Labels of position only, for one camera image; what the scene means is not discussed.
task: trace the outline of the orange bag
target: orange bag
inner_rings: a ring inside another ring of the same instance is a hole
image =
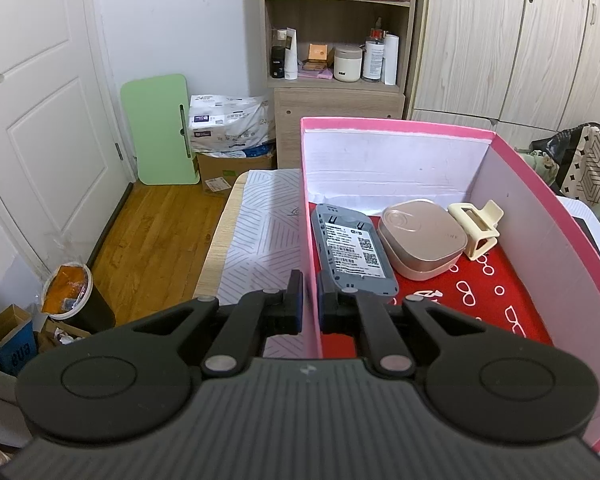
[[[82,267],[62,266],[49,285],[42,312],[63,314],[64,300],[77,300],[86,289],[88,278]]]

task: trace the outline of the wardrobe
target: wardrobe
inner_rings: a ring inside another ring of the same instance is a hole
[[[517,148],[600,122],[600,0],[420,0],[406,117]]]

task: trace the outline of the white jar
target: white jar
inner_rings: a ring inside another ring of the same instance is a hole
[[[333,76],[338,81],[353,83],[362,72],[362,49],[357,46],[337,46],[333,56]]]

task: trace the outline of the green folding table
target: green folding table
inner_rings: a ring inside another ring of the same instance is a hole
[[[120,91],[144,184],[197,184],[187,139],[189,93],[183,75],[130,81]]]

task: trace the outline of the black bag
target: black bag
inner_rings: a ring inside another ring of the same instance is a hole
[[[555,177],[555,187],[557,189],[562,187],[562,183],[567,176],[585,126],[596,126],[600,129],[598,123],[584,123],[575,128],[558,132],[548,139],[534,140],[531,143],[532,150],[547,153],[560,166],[558,175]]]

